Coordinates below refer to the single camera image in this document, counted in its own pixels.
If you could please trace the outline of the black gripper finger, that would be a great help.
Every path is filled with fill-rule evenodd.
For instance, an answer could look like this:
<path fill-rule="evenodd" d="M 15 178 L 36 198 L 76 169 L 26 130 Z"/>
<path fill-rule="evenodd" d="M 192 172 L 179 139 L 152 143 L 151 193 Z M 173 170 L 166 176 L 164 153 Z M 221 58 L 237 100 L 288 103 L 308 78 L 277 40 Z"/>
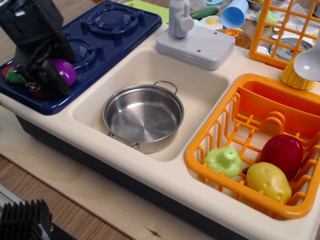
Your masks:
<path fill-rule="evenodd" d="M 51 59 L 28 67 L 23 75 L 28 81 L 27 88 L 32 92 L 40 91 L 46 98 L 62 97 L 71 92 L 71 86 L 59 74 Z"/>
<path fill-rule="evenodd" d="M 62 59 L 70 63 L 76 62 L 75 53 L 64 33 L 49 36 L 47 40 L 49 45 L 49 58 Z"/>

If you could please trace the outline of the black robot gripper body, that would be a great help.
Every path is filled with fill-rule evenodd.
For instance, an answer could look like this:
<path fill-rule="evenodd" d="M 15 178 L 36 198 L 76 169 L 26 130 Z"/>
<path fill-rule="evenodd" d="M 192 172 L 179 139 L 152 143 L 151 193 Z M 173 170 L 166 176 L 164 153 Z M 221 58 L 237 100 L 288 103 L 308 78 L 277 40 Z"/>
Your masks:
<path fill-rule="evenodd" d="M 16 46 L 64 41 L 63 16 L 51 0 L 2 0 L 0 27 Z"/>

